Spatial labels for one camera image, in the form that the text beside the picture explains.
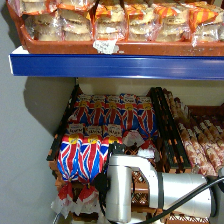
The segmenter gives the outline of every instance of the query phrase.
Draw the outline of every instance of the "union jack packaging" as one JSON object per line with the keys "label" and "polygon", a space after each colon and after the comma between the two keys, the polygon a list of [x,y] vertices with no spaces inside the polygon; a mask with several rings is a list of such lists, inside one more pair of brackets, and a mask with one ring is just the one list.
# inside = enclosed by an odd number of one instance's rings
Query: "union jack packaging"
{"label": "union jack packaging", "polygon": [[136,96],[132,94],[121,94],[122,128],[124,130],[138,129],[138,109]]}
{"label": "union jack packaging", "polygon": [[105,96],[104,95],[92,96],[89,106],[91,125],[100,125],[100,126],[103,125],[104,109],[105,109]]}
{"label": "union jack packaging", "polygon": [[102,128],[88,126],[80,150],[79,182],[91,183],[95,176],[101,172],[103,157],[100,152],[102,142]]}
{"label": "union jack packaging", "polygon": [[80,94],[74,105],[74,112],[69,117],[68,121],[76,124],[88,124],[89,121],[89,106],[91,96]]}
{"label": "union jack packaging", "polygon": [[120,96],[106,96],[104,124],[121,124]]}
{"label": "union jack packaging", "polygon": [[103,126],[103,128],[103,141],[100,147],[100,152],[105,163],[107,160],[109,144],[114,142],[122,144],[122,128],[120,125],[116,124],[108,124]]}
{"label": "union jack packaging", "polygon": [[158,136],[156,115],[150,97],[137,97],[139,132],[144,139]]}

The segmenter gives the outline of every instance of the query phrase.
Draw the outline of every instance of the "price tag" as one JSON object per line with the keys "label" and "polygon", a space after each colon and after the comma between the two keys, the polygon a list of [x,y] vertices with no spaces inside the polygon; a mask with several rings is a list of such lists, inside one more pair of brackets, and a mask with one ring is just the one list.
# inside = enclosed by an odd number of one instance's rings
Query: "price tag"
{"label": "price tag", "polygon": [[117,40],[96,40],[93,47],[100,53],[112,54]]}

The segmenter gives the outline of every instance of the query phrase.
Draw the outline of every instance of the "packaged food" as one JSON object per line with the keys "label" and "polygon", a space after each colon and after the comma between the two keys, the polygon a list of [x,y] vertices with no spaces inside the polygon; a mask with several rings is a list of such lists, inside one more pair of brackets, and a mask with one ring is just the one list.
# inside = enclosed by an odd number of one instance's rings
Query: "packaged food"
{"label": "packaged food", "polygon": [[95,40],[123,40],[126,18],[119,0],[101,0],[95,14]]}
{"label": "packaged food", "polygon": [[57,9],[56,0],[9,0],[8,3],[18,16],[52,13]]}
{"label": "packaged food", "polygon": [[155,25],[153,8],[143,0],[125,0],[124,7],[128,19],[128,40],[151,40]]}
{"label": "packaged food", "polygon": [[105,122],[104,124],[120,125],[121,118],[121,101],[120,96],[107,95],[105,101]]}
{"label": "packaged food", "polygon": [[192,45],[199,42],[219,41],[219,30],[223,24],[223,9],[207,2],[195,2],[189,7],[189,23],[192,31]]}
{"label": "packaged food", "polygon": [[138,108],[136,96],[133,94],[121,94],[121,115],[124,131],[138,129]]}
{"label": "packaged food", "polygon": [[95,0],[57,0],[58,8],[88,11],[95,5]]}
{"label": "packaged food", "polygon": [[159,17],[157,42],[176,42],[189,39],[188,9],[177,3],[152,4]]}
{"label": "packaged food", "polygon": [[90,41],[92,23],[89,12],[60,9],[65,41]]}
{"label": "packaged food", "polygon": [[100,125],[104,123],[105,96],[93,95],[89,105],[89,116],[91,125]]}
{"label": "packaged food", "polygon": [[34,39],[39,41],[61,41],[62,29],[58,12],[33,16]]}
{"label": "packaged food", "polygon": [[69,122],[74,122],[76,124],[89,124],[89,104],[91,96],[80,94],[77,96],[73,114],[69,117]]}
{"label": "packaged food", "polygon": [[139,132],[144,139],[158,136],[156,115],[150,97],[137,97]]}

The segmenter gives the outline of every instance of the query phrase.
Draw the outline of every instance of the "packaged bread roll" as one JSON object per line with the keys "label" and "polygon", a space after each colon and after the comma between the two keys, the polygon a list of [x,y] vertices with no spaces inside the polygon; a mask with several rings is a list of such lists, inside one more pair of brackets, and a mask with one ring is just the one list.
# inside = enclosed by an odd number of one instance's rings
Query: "packaged bread roll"
{"label": "packaged bread roll", "polygon": [[88,11],[95,5],[94,0],[57,0],[58,8]]}
{"label": "packaged bread roll", "polygon": [[128,19],[128,40],[151,40],[155,25],[153,8],[148,7],[143,0],[125,0],[124,7]]}
{"label": "packaged bread roll", "polygon": [[175,42],[189,39],[188,9],[176,3],[152,4],[161,24],[156,41]]}
{"label": "packaged bread roll", "polygon": [[101,0],[95,14],[95,40],[123,40],[126,19],[118,0]]}
{"label": "packaged bread roll", "polygon": [[92,25],[89,12],[59,10],[65,41],[90,41]]}

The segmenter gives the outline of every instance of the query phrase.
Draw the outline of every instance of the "store shelf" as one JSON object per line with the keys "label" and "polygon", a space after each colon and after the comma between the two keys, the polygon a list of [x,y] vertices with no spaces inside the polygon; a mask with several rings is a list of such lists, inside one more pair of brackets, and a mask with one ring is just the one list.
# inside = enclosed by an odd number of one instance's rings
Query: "store shelf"
{"label": "store shelf", "polygon": [[29,54],[9,56],[15,76],[224,80],[224,56]]}

